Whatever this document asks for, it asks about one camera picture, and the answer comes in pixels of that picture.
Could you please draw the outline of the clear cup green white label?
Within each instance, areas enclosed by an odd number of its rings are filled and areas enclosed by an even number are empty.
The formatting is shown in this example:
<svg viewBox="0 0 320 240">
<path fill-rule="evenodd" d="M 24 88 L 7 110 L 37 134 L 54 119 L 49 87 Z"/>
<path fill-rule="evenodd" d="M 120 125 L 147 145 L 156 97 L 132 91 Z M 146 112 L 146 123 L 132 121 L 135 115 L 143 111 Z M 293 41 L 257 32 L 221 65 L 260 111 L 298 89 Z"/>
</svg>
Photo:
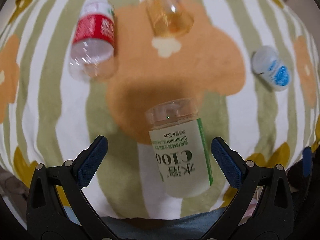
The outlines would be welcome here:
<svg viewBox="0 0 320 240">
<path fill-rule="evenodd" d="M 145 115 L 167 194 L 190 198 L 207 191 L 213 175 L 196 101 L 183 98 L 161 103 Z"/>
</svg>

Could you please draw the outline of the white cup blue label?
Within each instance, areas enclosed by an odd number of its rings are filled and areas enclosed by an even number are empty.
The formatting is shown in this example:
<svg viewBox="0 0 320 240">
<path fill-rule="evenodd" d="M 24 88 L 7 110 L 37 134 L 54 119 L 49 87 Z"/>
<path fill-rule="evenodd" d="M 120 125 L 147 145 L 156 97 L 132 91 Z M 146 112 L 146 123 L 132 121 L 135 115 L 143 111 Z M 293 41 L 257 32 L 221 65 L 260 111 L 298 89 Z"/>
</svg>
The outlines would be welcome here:
<svg viewBox="0 0 320 240">
<path fill-rule="evenodd" d="M 274 91 L 286 90 L 291 82 L 290 70 L 271 46 L 262 46 L 253 54 L 252 70 Z"/>
</svg>

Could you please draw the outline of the clear cup red label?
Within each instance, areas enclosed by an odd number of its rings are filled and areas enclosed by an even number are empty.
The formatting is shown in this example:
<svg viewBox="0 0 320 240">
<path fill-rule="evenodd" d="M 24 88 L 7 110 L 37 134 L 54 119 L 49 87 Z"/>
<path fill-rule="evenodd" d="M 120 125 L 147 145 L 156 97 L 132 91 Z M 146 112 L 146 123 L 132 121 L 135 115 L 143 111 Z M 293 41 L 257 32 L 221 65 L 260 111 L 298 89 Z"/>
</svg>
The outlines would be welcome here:
<svg viewBox="0 0 320 240">
<path fill-rule="evenodd" d="M 75 79 L 105 80 L 117 69 L 114 8 L 107 0 L 89 0 L 80 10 L 71 43 L 69 71 Z"/>
</svg>

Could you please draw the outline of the small clear glass cup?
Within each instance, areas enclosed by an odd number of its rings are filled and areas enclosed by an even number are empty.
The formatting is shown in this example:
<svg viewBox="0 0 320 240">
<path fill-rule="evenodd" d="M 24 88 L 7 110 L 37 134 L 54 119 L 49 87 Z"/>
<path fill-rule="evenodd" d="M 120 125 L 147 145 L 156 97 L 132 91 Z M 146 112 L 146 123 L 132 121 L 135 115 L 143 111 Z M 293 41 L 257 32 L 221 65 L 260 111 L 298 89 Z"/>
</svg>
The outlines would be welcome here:
<svg viewBox="0 0 320 240">
<path fill-rule="evenodd" d="M 156 37 L 178 37 L 190 31 L 194 18 L 181 0 L 145 0 L 146 12 Z"/>
</svg>

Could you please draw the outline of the green striped floral blanket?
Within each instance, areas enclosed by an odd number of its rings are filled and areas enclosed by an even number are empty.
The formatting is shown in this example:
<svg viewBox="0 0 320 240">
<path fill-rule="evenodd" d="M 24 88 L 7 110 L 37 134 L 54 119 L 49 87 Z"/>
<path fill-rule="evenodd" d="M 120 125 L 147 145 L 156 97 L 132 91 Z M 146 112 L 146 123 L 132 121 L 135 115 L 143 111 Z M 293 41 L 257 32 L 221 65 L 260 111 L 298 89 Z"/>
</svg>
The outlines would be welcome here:
<svg viewBox="0 0 320 240">
<path fill-rule="evenodd" d="M 89 0 L 16 0 L 1 33 L 1 166 L 27 186 L 35 166 L 59 166 L 99 135 L 108 154 L 84 193 L 113 218 L 179 219 L 226 207 L 235 189 L 211 160 L 213 184 L 196 197 L 166 194 L 145 112 L 195 98 L 207 141 L 222 137 L 258 165 L 290 167 L 319 147 L 319 49 L 283 0 L 181 0 L 189 32 L 156 37 L 145 0 L 107 0 L 117 17 L 116 72 L 75 79 L 69 55 Z M 273 47 L 291 73 L 274 91 L 252 70 Z"/>
</svg>

